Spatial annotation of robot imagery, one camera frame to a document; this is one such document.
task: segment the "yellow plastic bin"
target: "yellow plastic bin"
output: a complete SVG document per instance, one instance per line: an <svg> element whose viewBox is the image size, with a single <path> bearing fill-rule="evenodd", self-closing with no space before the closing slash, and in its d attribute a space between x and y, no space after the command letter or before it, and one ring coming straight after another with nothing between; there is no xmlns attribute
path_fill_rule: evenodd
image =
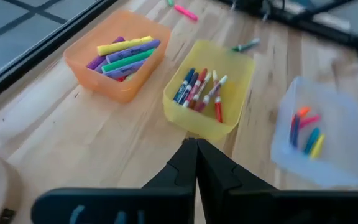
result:
<svg viewBox="0 0 358 224"><path fill-rule="evenodd" d="M124 82L115 81L86 67L97 56L97 46L111 44L119 36L126 40L146 36L161 40L159 47L133 78ZM97 91L120 103L127 103L136 96L163 60L170 36L171 30L168 27L133 12L117 10L69 46L64 51L64 58L83 87Z"/></svg>
<svg viewBox="0 0 358 224"><path fill-rule="evenodd" d="M163 92L163 106L167 119L202 138L217 140L231 132L237 125L245 102L249 84L254 72L254 61L248 56L220 47L207 40L199 40L186 56L176 74ZM219 79L227 75L227 82L221 88L223 123L216 120L214 99L202 113L183 108L173 97L191 68L200 73L207 68L215 70ZM212 77L201 97L213 87Z"/></svg>

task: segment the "wooden tabletop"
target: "wooden tabletop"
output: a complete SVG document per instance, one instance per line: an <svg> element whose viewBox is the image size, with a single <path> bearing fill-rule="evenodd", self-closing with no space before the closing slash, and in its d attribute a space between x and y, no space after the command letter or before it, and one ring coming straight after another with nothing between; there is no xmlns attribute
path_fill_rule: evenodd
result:
<svg viewBox="0 0 358 224"><path fill-rule="evenodd" d="M176 0L198 15L194 23L165 0L120 0L24 78L0 95L0 156L24 188L14 223L30 223L34 200L57 187L141 187L192 136L169 123L162 90L197 39L234 46L260 37L248 54L256 62L238 126L212 142L226 155L279 189L318 187L270 160L277 105L298 75L331 85L358 101L358 56L276 22L262 23L212 0ZM63 50L115 9L128 9L172 30L165 59L126 104L78 85ZM200 197L196 223L204 223Z"/></svg>

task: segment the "orange plastic bin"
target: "orange plastic bin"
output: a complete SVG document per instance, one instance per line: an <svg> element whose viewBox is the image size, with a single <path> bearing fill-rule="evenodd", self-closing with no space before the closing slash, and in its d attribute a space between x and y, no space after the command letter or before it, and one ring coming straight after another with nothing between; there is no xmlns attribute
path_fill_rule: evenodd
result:
<svg viewBox="0 0 358 224"><path fill-rule="evenodd" d="M119 36L131 40L148 35L161 40L161 44L130 80L118 82L86 67L98 55L97 46L111 44ZM164 58L170 36L171 31L168 27L144 16L118 10L69 46L64 51L64 58L80 85L120 103L127 103L136 96Z"/></svg>

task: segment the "pink highlighter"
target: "pink highlighter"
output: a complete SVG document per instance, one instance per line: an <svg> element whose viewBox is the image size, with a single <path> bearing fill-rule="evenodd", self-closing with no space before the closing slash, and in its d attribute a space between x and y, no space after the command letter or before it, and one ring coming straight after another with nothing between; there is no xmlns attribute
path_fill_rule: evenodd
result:
<svg viewBox="0 0 358 224"><path fill-rule="evenodd" d="M189 17L190 19L193 19L194 21L197 21L197 20L198 20L198 17L197 17L194 13L190 12L189 10L185 9L184 7L181 7L181 6L179 6L179 5L176 4L176 5L174 6L174 8L175 8L178 12L180 12L180 13L182 13L183 15Z"/></svg>
<svg viewBox="0 0 358 224"><path fill-rule="evenodd" d="M304 128L305 126L317 122L320 120L320 115L312 116L311 118L305 118L301 120L301 123L299 124L299 129Z"/></svg>

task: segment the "plastic bin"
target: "plastic bin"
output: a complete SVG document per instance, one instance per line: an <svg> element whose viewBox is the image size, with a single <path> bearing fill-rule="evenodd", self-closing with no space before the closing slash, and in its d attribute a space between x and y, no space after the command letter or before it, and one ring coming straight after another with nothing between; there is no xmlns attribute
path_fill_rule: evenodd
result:
<svg viewBox="0 0 358 224"><path fill-rule="evenodd" d="M118 82L86 68L86 65L97 56L97 46L111 44L119 36L131 40L148 35L160 39L161 44L132 79ZM67 48L64 51L64 58L82 86L120 103L127 103L136 96L164 58L170 35L170 29L161 24L129 11L118 10Z"/></svg>
<svg viewBox="0 0 358 224"><path fill-rule="evenodd" d="M202 114L183 108L173 101L183 79L191 68L200 73L207 68L216 70L219 79L227 75L221 88L223 123L216 120L214 99L211 99ZM198 40L180 65L163 92L163 106L167 119L192 133L206 139L220 139L233 130L241 115L249 84L254 72L254 61L244 54L233 52L206 40ZM201 97L213 87L212 77Z"/></svg>
<svg viewBox="0 0 358 224"><path fill-rule="evenodd" d="M300 130L295 149L289 142L291 121L303 106L310 106L321 119ZM326 138L320 157L310 159L303 150L315 127ZM358 104L322 84L296 77L280 104L272 160L323 187L358 185Z"/></svg>

